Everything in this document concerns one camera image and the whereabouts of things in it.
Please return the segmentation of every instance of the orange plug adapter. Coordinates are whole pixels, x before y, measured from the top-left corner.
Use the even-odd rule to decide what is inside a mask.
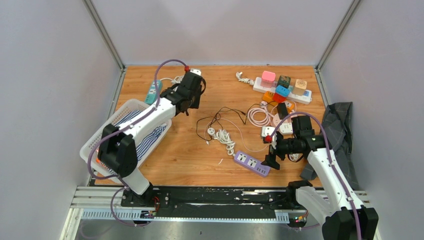
[[[278,102],[273,100],[274,97],[274,93],[267,91],[263,94],[262,96],[262,100],[264,100],[265,102],[271,104],[272,106],[277,106]]]

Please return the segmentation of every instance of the red connector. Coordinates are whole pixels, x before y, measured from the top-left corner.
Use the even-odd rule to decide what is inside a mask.
[[[266,141],[266,142],[268,142],[268,143],[270,143],[270,142],[272,142],[272,141],[273,141],[273,137],[272,137],[272,136],[270,136],[270,135],[267,135],[267,136],[265,137],[265,141]]]

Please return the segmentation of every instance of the purple power strip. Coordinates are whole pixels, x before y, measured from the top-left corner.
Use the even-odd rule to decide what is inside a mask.
[[[270,173],[271,167],[261,165],[261,162],[255,158],[247,155],[242,151],[238,151],[234,156],[234,162],[242,165],[243,167],[253,171],[256,174],[261,175],[262,177],[268,176]]]

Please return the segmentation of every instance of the metal floor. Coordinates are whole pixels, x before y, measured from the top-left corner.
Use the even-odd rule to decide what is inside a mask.
[[[322,240],[320,227],[296,232],[275,223],[152,222],[144,227],[129,227],[114,220],[83,220],[87,237],[101,234],[100,240]],[[308,226],[315,224],[310,219]],[[76,240],[84,238],[80,233]]]

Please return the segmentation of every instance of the white wall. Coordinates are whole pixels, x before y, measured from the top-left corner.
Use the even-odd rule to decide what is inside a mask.
[[[352,0],[94,0],[125,64],[317,64]]]
[[[81,0],[0,3],[0,239],[58,239],[118,67]]]
[[[384,240],[422,239],[424,1],[364,0],[322,71],[353,101],[358,180]]]

